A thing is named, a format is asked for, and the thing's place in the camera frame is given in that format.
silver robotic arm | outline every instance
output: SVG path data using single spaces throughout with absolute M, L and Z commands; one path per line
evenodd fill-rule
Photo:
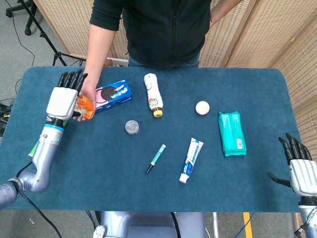
M 289 144 L 279 137 L 287 164 L 290 171 L 290 180 L 277 178 L 273 173 L 267 173 L 276 183 L 291 187 L 293 191 L 301 196 L 298 203 L 303 225 L 295 231 L 295 235 L 301 238 L 305 231 L 307 238 L 317 238 L 317 162 L 312 160 L 307 147 L 290 134 L 286 134 Z
M 50 172 L 53 158 L 64 132 L 64 122 L 72 116 L 80 116 L 74 112 L 77 96 L 87 74 L 80 76 L 78 72 L 64 73 L 58 86 L 53 89 L 47 107 L 47 121 L 42 130 L 40 140 L 33 156 L 36 172 L 23 170 L 16 177 L 0 185 L 0 210 L 16 201 L 17 188 L 23 192 L 42 193 L 50 185 Z

tripod stand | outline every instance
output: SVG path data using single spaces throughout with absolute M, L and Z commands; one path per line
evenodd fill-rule
M 47 34 L 45 33 L 45 31 L 42 29 L 42 27 L 40 26 L 40 24 L 38 23 L 38 21 L 35 19 L 34 15 L 32 14 L 32 12 L 30 11 L 29 7 L 27 6 L 27 4 L 25 3 L 24 0 L 20 0 L 20 3 L 23 5 L 23 7 L 25 8 L 25 10 L 28 12 L 28 14 L 30 15 L 30 17 L 32 18 L 33 22 L 35 23 L 35 25 L 39 28 L 40 30 L 40 37 L 44 38 L 47 43 L 50 45 L 51 49 L 54 51 L 54 58 L 53 58 L 53 66 L 55 66 L 56 60 L 60 60 L 60 62 L 64 65 L 67 66 L 66 62 L 63 60 L 62 56 L 66 56 L 69 58 L 73 58 L 73 59 L 77 59 L 79 60 L 79 65 L 81 66 L 83 61 L 85 61 L 85 59 L 83 58 L 79 58 L 79 57 L 75 57 L 75 56 L 71 56 L 68 54 L 64 54 L 62 52 L 57 51 L 57 49 L 55 48 L 55 46 L 53 45 L 53 43 L 51 42 L 51 40 L 49 39 L 49 37 L 47 36 Z

orange snack bag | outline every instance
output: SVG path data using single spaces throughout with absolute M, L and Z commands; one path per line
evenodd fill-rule
M 82 94 L 78 95 L 75 111 L 81 114 L 80 117 L 86 117 L 87 119 L 93 118 L 95 114 L 92 102 Z

chair leg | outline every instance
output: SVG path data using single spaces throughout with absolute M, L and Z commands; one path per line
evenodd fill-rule
M 28 7 L 30 7 L 30 6 L 31 6 L 31 2 L 32 2 L 32 0 L 27 0 L 27 1 L 25 2 L 25 4 L 26 4 Z M 6 15 L 7 17 L 12 17 L 13 11 L 19 11 L 19 10 L 23 10 L 23 9 L 24 9 L 24 6 L 23 6 L 23 5 L 14 6 L 14 7 L 12 8 L 12 10 L 11 10 L 11 8 L 9 7 L 9 8 L 7 8 L 7 9 L 5 10 L 5 15 Z
M 31 13 L 33 14 L 33 16 L 35 16 L 36 10 L 37 10 L 37 7 L 36 7 L 35 3 L 32 1 L 32 2 L 31 2 Z M 32 25 L 32 22 L 33 22 L 33 20 L 32 20 L 32 18 L 29 16 L 29 20 L 28 20 L 28 22 L 26 23 L 25 30 L 24 30 L 24 33 L 25 33 L 25 35 L 27 35 L 27 36 L 30 36 L 31 33 L 32 33 L 31 30 L 30 30 L 30 27 L 31 27 L 31 25 Z

robot finger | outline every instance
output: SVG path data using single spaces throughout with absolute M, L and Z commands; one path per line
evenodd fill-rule
M 59 88 L 63 86 L 65 77 L 66 77 L 67 75 L 68 75 L 68 73 L 65 72 L 65 73 L 63 73 L 63 74 L 60 76 L 59 81 L 58 81 L 58 85 L 57 85 Z
M 298 139 L 296 139 L 296 138 L 294 138 L 294 140 L 296 141 L 300 158 L 301 158 L 302 160 L 306 160 L 307 158 L 306 158 L 306 154 L 305 154 L 305 152 L 304 152 L 304 148 L 303 148 L 302 143 L 301 143 Z
M 72 78 L 71 78 L 71 80 L 70 80 L 69 88 L 71 88 L 71 89 L 74 89 L 74 88 L 75 88 L 75 86 L 76 86 L 76 84 L 77 84 L 77 80 L 78 80 L 78 78 L 79 78 L 79 75 L 81 74 L 82 71 L 83 71 L 83 70 L 79 70 L 79 71 L 77 71 L 77 72 L 72 76 Z
M 64 88 L 68 88 L 68 87 L 69 87 L 70 80 L 71 80 L 71 78 L 72 78 L 72 76 L 73 76 L 74 74 L 75 74 L 75 72 L 73 71 L 73 72 L 69 73 L 69 74 L 66 76 L 65 81 L 64 81 L 64 85 L 63 85 Z
M 291 160 L 293 160 L 294 158 L 293 158 L 292 152 L 287 144 L 287 141 L 284 140 L 282 137 L 279 137 L 278 140 L 283 145 L 285 157 L 287 159 L 287 164 L 290 165 Z
M 293 157 L 295 160 L 300 159 L 300 155 L 297 149 L 297 145 L 296 145 L 296 141 L 294 139 L 294 137 L 290 134 L 290 133 L 286 133 L 286 137 L 289 140 L 289 145 L 291 147 L 291 151 L 293 153 Z
M 270 177 L 271 180 L 273 180 L 276 183 L 279 183 L 279 184 L 284 185 L 286 187 L 292 187 L 290 180 L 278 178 L 272 172 L 268 172 L 267 175 Z
M 304 151 L 305 151 L 306 158 L 307 158 L 308 160 L 313 160 L 313 159 L 312 159 L 312 156 L 311 156 L 311 153 L 309 152 L 309 150 L 307 149 L 307 147 L 306 147 L 305 145 L 302 145 L 302 146 L 303 146 L 303 149 L 304 149 Z
M 83 86 L 83 83 L 85 79 L 87 78 L 88 74 L 84 73 L 78 80 L 77 85 L 75 87 L 75 90 L 77 90 L 78 93 L 80 93 L 81 87 Z

